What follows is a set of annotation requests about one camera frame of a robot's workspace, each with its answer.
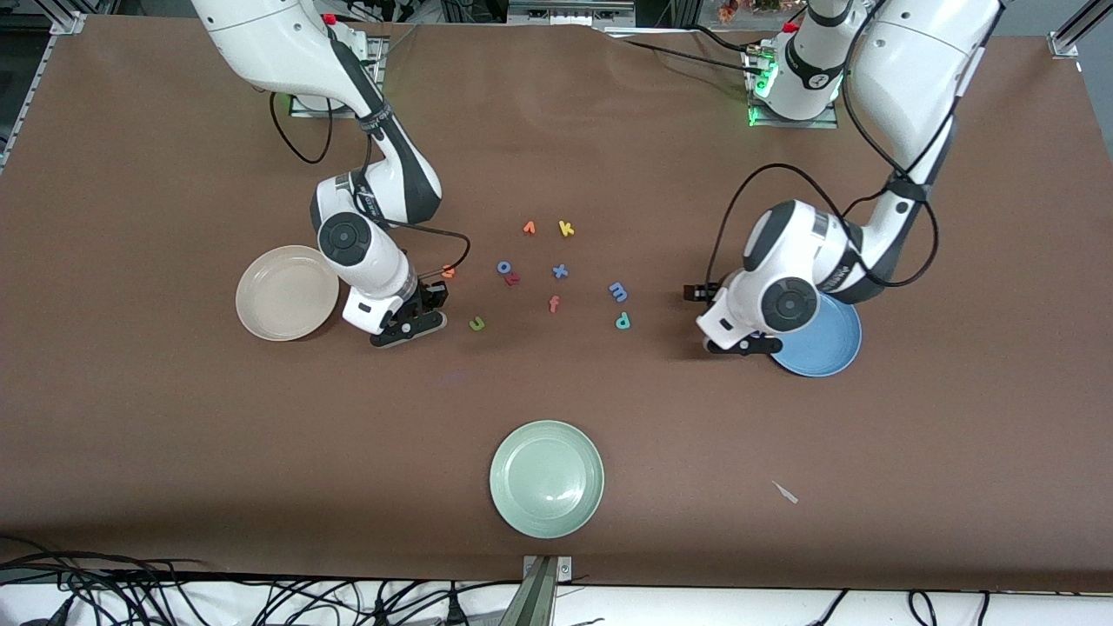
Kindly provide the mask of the blue plate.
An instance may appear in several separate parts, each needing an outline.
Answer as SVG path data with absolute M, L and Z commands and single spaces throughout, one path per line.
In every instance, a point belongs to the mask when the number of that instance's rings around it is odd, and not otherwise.
M 771 360 L 780 368 L 796 376 L 834 376 L 858 356 L 860 316 L 855 306 L 823 294 L 810 324 L 779 340 L 784 348 Z

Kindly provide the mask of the beige plate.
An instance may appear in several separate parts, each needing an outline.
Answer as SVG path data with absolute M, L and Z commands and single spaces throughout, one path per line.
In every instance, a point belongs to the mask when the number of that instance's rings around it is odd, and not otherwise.
M 339 278 L 319 250 L 277 247 L 248 265 L 236 288 L 236 314 L 253 336 L 295 341 L 329 320 L 339 299 Z

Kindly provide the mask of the brown table cover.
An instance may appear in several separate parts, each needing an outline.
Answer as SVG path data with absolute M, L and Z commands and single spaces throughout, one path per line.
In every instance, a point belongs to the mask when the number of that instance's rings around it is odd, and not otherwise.
M 559 554 L 592 585 L 1113 590 L 1113 163 L 1042 38 L 991 40 L 938 257 L 860 305 L 827 379 L 708 354 L 681 293 L 756 167 L 878 189 L 846 124 L 751 128 L 728 71 L 584 27 L 421 27 L 386 87 L 443 182 L 434 225 L 472 242 L 449 326 L 270 343 L 239 278 L 311 245 L 357 125 L 303 165 L 194 17 L 58 40 L 0 174 L 0 532 L 235 573 L 509 580 Z M 553 540 L 490 499 L 498 446 L 541 420 L 605 470 Z

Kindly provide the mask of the green plate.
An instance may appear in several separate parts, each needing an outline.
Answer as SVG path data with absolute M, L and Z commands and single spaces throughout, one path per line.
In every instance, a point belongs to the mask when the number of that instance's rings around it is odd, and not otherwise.
M 513 530 L 553 540 L 579 531 L 605 489 L 599 449 L 579 428 L 556 420 L 521 426 L 490 463 L 490 499 Z

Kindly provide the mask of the grey power strip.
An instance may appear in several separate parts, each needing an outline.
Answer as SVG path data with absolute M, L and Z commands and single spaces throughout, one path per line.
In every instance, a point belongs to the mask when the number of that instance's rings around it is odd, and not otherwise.
M 636 0 L 508 0 L 508 25 L 636 27 Z

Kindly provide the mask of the metal mount post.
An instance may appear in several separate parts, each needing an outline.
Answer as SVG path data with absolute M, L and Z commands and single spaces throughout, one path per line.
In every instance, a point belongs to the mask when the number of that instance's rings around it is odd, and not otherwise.
M 551 626 L 556 587 L 571 581 L 572 558 L 529 556 L 523 559 L 523 580 L 498 626 Z

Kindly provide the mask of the aluminium frame rail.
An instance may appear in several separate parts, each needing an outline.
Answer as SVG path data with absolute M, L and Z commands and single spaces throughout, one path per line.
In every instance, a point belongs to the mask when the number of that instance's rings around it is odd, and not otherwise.
M 40 17 L 0 17 L 0 174 L 11 159 L 58 40 L 80 33 L 86 19 L 63 4 L 48 4 Z
M 1076 58 L 1077 45 L 1110 16 L 1113 16 L 1113 0 L 1086 0 L 1065 23 L 1050 32 L 1050 52 L 1054 58 Z

